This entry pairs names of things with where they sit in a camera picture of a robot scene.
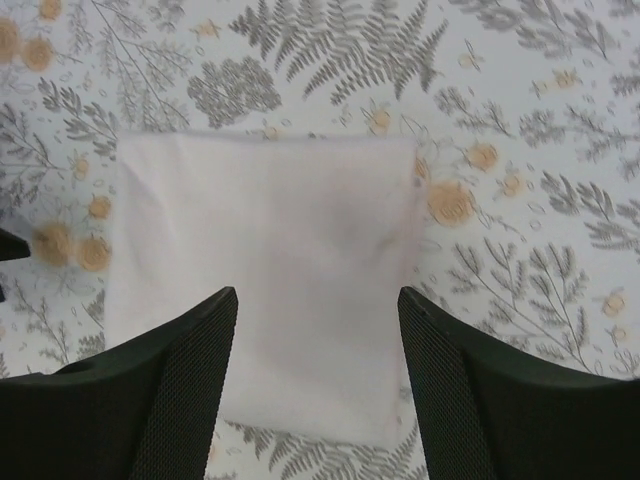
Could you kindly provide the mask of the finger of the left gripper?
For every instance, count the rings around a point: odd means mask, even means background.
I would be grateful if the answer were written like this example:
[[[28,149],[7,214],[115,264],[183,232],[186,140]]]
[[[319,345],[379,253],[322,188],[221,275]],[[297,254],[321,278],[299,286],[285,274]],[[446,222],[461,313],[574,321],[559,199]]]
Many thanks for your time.
[[[12,261],[29,257],[29,245],[22,238],[0,230],[0,261]]]

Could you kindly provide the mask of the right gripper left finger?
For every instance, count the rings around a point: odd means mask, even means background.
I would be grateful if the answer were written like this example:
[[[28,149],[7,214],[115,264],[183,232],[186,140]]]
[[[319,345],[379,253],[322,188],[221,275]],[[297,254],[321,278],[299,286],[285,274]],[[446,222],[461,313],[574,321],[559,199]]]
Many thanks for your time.
[[[2,478],[203,478],[237,311],[225,287],[55,373],[2,380]]]

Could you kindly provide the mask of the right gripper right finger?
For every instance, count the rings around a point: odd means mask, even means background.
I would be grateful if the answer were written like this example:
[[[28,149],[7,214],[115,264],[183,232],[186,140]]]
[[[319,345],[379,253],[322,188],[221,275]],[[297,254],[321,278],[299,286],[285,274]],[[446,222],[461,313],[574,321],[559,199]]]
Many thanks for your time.
[[[638,478],[637,380],[527,354],[412,287],[398,314],[430,478]]]

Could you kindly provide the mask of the white t shirt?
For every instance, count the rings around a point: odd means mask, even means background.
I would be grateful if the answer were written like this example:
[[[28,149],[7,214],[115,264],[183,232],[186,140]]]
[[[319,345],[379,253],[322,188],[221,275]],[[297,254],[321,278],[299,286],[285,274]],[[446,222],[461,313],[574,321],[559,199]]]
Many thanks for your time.
[[[423,213],[415,160],[402,138],[121,135],[107,345],[231,286],[239,307],[223,419],[393,446],[396,302]]]

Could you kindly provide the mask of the floral table mat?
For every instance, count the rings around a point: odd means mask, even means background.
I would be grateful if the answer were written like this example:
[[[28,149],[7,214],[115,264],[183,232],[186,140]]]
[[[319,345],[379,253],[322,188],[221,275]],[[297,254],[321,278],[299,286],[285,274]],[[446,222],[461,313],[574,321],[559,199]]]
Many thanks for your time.
[[[5,1],[1,374],[105,345],[126,128],[403,136],[415,283],[527,353],[639,376],[635,1]]]

